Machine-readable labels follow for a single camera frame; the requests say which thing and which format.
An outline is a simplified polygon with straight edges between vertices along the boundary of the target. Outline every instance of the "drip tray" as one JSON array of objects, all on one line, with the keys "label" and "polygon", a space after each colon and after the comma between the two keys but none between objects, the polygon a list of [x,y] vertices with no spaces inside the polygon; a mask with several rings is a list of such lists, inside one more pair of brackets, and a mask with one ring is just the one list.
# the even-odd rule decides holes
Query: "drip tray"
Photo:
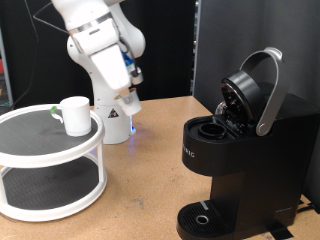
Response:
[{"label": "drip tray", "polygon": [[178,214],[177,230],[184,240],[233,239],[231,228],[210,200],[182,208]]},{"label": "drip tray", "polygon": [[87,157],[45,168],[12,168],[3,177],[8,205],[24,210],[66,206],[98,183],[98,166]]}]

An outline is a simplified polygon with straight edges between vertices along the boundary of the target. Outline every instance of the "black curtain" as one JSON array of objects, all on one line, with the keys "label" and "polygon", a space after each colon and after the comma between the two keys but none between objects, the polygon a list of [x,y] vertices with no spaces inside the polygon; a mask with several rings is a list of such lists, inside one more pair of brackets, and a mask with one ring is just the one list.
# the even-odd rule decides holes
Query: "black curtain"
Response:
[{"label": "black curtain", "polygon": [[[194,96],[211,112],[223,101],[221,80],[253,52],[276,47],[289,92],[320,107],[320,1],[201,0]],[[275,81],[272,61],[253,72]],[[304,193],[320,210],[320,139],[316,142]]]},{"label": "black curtain", "polygon": [[[58,103],[81,95],[93,104],[91,80],[66,49],[68,35],[35,21],[32,16],[50,0],[1,0],[0,20],[14,100],[32,81],[17,108]],[[144,82],[137,86],[141,100],[188,95],[192,68],[195,1],[128,0],[125,15],[141,29],[146,50],[138,59]],[[65,29],[52,5],[38,16]]]}]

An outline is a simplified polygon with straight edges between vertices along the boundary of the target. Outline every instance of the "wooden table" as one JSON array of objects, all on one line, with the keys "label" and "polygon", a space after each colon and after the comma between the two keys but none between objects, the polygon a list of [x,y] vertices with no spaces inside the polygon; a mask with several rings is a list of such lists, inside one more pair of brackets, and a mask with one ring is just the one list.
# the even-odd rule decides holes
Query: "wooden table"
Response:
[{"label": "wooden table", "polygon": [[[179,240],[178,212],[209,199],[211,187],[210,177],[191,172],[181,161],[183,125],[211,114],[191,96],[145,101],[142,107],[133,117],[137,133],[122,144],[104,146],[108,184],[94,204],[50,222],[0,216],[0,240]],[[318,240],[319,226],[319,215],[307,211],[298,214],[289,230],[295,239]],[[250,239],[273,238],[266,233]]]}]

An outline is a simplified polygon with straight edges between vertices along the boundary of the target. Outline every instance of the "white round stand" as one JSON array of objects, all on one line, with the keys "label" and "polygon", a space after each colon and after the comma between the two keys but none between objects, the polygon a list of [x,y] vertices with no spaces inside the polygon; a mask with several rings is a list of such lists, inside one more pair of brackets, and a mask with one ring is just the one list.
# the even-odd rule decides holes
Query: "white round stand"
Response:
[{"label": "white round stand", "polygon": [[0,117],[0,165],[6,166],[0,174],[0,212],[11,218],[40,222],[70,216],[106,187],[102,120],[91,111],[91,132],[70,137],[52,118],[52,106]]}]

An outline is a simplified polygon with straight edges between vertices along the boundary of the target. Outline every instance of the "coffee maker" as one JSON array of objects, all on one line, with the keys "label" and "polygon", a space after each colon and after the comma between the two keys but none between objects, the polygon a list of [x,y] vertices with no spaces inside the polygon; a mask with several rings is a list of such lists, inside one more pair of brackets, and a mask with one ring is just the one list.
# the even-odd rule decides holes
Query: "coffee maker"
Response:
[{"label": "coffee maker", "polygon": [[[275,84],[250,74],[271,58]],[[238,240],[270,231],[290,237],[317,137],[319,109],[287,93],[282,53],[251,54],[222,80],[224,102],[213,116],[184,125],[182,161],[212,176],[210,199],[183,207],[177,231],[183,240]]]}]

